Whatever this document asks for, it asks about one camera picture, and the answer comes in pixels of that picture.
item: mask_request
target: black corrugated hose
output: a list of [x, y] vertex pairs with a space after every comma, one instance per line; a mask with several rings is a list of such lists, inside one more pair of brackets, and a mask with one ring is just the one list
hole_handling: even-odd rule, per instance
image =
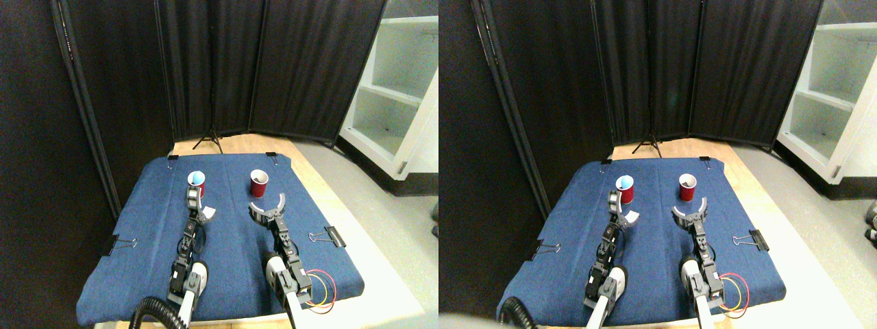
[[499, 309], [499, 323], [506, 325], [511, 323], [518, 328], [536, 329], [536, 321], [524, 307], [524, 303], [517, 297], [509, 297]]
[[176, 310], [156, 297], [146, 297], [140, 299], [134, 314], [131, 315], [131, 325], [128, 329], [140, 329], [140, 323], [143, 317], [151, 316], [161, 322], [168, 329], [186, 329], [187, 326], [182, 323], [182, 319], [176, 315]]

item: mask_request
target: white shelf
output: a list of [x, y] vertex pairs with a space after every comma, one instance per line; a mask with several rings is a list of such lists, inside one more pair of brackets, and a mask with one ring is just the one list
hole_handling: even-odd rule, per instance
[[424, 100], [421, 98], [417, 98], [408, 94], [404, 94], [399, 91], [395, 91], [388, 88], [383, 88], [381, 86], [375, 86], [371, 84], [361, 84], [360, 89], [364, 89], [365, 91], [371, 92], [376, 95], [380, 95], [386, 98], [390, 98], [400, 103], [408, 104], [414, 107], [420, 106], [420, 103]]
[[438, 31], [439, 17], [422, 16], [417, 18], [386, 18], [381, 20], [381, 27], [414, 31]]
[[840, 99], [837, 97], [825, 95], [821, 92], [813, 91], [813, 90], [796, 90], [795, 93], [798, 95], [807, 97], [809, 99], [815, 100], [817, 102], [828, 104], [831, 107], [838, 108], [843, 111], [852, 112], [852, 108], [856, 107], [856, 104], [850, 101], [846, 101], [844, 99]]
[[819, 25], [816, 32], [854, 41], [877, 42], [877, 22]]

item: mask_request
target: red paper cup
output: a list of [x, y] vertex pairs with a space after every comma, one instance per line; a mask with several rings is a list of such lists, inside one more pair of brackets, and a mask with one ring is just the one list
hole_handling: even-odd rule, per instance
[[200, 171], [193, 171], [193, 172], [189, 173], [189, 185], [197, 186], [197, 187], [201, 188], [201, 197], [204, 197], [204, 184], [207, 182], [207, 176], [204, 177], [204, 181], [201, 182], [201, 184], [199, 184], [199, 185], [195, 185], [192, 182], [192, 177], [195, 176], [195, 173], [199, 173], [199, 172]]
[[697, 186], [697, 178], [691, 174], [682, 174], [679, 176], [679, 198], [682, 201], [690, 202], [695, 198], [695, 186]]
[[254, 197], [262, 197], [265, 195], [265, 188], [268, 185], [268, 174], [264, 171], [255, 169], [250, 172], [250, 194]]
[[618, 179], [615, 180], [615, 188], [618, 189], [619, 192], [621, 192], [621, 203], [622, 204], [629, 204], [631, 201], [633, 201], [633, 185], [631, 185], [627, 189], [622, 189], [621, 188], [621, 179], [622, 178], [624, 178], [624, 176], [618, 177]]

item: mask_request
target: black binder clip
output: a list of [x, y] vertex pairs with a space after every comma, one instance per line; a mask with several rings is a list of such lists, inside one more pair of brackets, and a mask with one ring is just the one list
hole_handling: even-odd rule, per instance
[[712, 160], [712, 159], [710, 159], [709, 156], [702, 156], [702, 157], [701, 157], [701, 161], [703, 161], [703, 163], [705, 163], [705, 164], [707, 165], [707, 170], [710, 170], [710, 169], [711, 169], [711, 168], [709, 167], [709, 161], [710, 161], [710, 160]]
[[606, 172], [606, 166], [612, 163], [612, 159], [600, 161], [600, 174]]
[[[560, 243], [558, 243], [558, 244], [556, 244], [556, 245], [547, 245], [547, 244], [545, 244], [545, 243], [542, 243], [543, 241], [544, 241], [544, 240], [539, 239], [539, 240], [536, 240], [536, 243], [535, 243], [535, 244], [533, 244], [533, 249], [532, 249], [532, 250], [533, 250], [533, 254], [530, 256], [530, 261], [535, 260], [537, 254], [545, 254], [545, 253], [551, 253], [551, 252], [558, 253], [558, 252], [560, 252]], [[551, 248], [551, 249], [548, 249], [548, 250], [541, 250], [541, 251], [540, 251], [539, 249], [542, 249], [542, 247], [549, 247], [549, 248]]]
[[[733, 237], [734, 238], [734, 246], [739, 245], [753, 245], [759, 248], [759, 251], [770, 251], [770, 247], [767, 246], [767, 242], [765, 241], [765, 237], [761, 236], [761, 232], [759, 230], [751, 230], [749, 231], [749, 235], [745, 237]], [[743, 242], [742, 239], [752, 238], [754, 242]]]
[[[124, 246], [116, 247], [116, 242], [118, 242], [118, 241], [131, 242], [133, 244], [127, 244]], [[113, 234], [111, 239], [109, 239], [105, 243], [103, 243], [103, 253], [101, 253], [101, 255], [102, 256], [109, 256], [112, 254], [113, 250], [121, 249], [121, 248], [128, 248], [128, 247], [134, 248], [136, 246], [137, 246], [137, 239], [122, 240], [122, 239], [118, 238], [118, 234]]]
[[168, 169], [174, 168], [174, 162], [179, 157], [180, 157], [179, 155], [168, 155]]
[[[317, 234], [309, 232], [308, 239], [310, 239], [310, 242], [330, 241], [330, 242], [335, 244], [335, 247], [342, 247], [342, 248], [347, 247], [347, 244], [344, 243], [344, 239], [341, 239], [341, 234], [338, 233], [338, 230], [335, 229], [335, 226], [327, 226], [327, 227], [324, 227], [324, 229], [326, 230], [326, 232], [317, 233]], [[324, 235], [324, 234], [329, 234], [329, 239], [317, 238], [318, 236]]]
[[265, 152], [265, 155], [271, 157], [271, 160], [275, 162], [275, 166], [277, 165], [277, 152]]

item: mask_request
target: wooden table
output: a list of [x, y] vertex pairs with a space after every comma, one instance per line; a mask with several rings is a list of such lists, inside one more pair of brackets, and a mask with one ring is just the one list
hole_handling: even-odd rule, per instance
[[[198, 149], [192, 150], [197, 139], [176, 143], [173, 154], [218, 154], [216, 144], [202, 142]], [[424, 313], [420, 303], [411, 295], [402, 278], [390, 266], [381, 250], [368, 237], [366, 231], [353, 214], [347, 210], [323, 177], [310, 165], [289, 139], [268, 137], [259, 134], [245, 134], [222, 138], [223, 151], [227, 154], [277, 152], [292, 160], [292, 169], [302, 181], [304, 188], [317, 203], [326, 220], [344, 233], [347, 253], [360, 271], [366, 288], [362, 296], [338, 301], [332, 312], [317, 315], [310, 311], [296, 315], [299, 328], [361, 328], [378, 325], [391, 320], [408, 318]], [[127, 328], [128, 322], [101, 324], [103, 327]], [[285, 313], [257, 318], [239, 318], [219, 321], [193, 322], [193, 328], [290, 328]], [[142, 328], [156, 327], [144, 324]]]
[[[653, 147], [631, 151], [636, 144], [615, 148], [613, 160], [657, 158]], [[770, 245], [769, 251], [776, 270], [786, 284], [786, 297], [781, 301], [751, 307], [740, 319], [713, 316], [717, 328], [860, 328], [850, 306], [831, 282], [828, 274], [804, 241], [789, 224], [752, 172], [743, 164], [727, 143], [703, 139], [678, 139], [659, 144], [665, 158], [708, 155], [724, 162], [724, 175], [737, 198]], [[651, 325], [649, 328], [697, 328], [695, 318]]]

